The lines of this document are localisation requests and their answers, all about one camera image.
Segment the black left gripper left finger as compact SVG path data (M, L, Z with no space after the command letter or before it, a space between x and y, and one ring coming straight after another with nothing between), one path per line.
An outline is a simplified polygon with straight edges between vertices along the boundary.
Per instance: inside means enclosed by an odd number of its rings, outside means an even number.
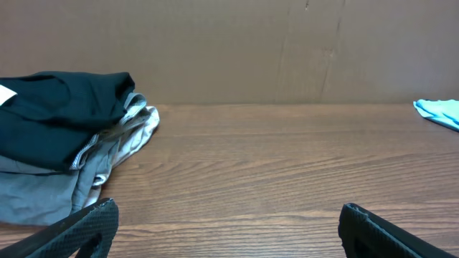
M106 258L119 210L105 198L1 250L1 258Z

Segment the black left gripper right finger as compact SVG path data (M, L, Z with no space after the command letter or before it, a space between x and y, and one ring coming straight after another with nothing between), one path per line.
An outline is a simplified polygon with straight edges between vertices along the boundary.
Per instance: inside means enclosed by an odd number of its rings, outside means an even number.
M341 210L338 234L347 258L456 258L353 203Z

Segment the light blue printed t-shirt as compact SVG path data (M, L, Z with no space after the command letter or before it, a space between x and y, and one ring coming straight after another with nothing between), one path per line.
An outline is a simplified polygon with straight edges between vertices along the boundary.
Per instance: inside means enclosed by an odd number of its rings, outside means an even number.
M424 119L458 132L457 100L417 100L413 106Z

